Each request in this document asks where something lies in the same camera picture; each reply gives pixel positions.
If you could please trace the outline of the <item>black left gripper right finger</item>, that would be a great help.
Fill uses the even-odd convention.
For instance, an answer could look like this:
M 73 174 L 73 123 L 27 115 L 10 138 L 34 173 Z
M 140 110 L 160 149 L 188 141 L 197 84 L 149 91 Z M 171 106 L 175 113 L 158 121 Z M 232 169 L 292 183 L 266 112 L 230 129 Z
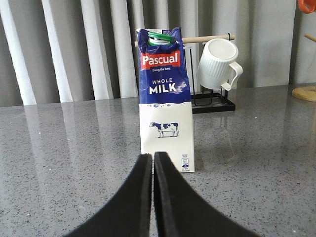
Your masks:
M 160 237 L 255 237 L 208 204 L 166 152 L 154 156 L 154 205 Z

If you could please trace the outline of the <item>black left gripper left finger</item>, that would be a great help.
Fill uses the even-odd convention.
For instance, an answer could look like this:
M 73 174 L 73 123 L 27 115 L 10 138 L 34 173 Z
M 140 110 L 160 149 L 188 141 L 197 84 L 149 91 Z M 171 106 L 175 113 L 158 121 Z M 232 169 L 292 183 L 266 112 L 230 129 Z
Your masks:
M 68 237 L 147 237 L 152 197 L 152 156 L 139 155 L 116 194 Z

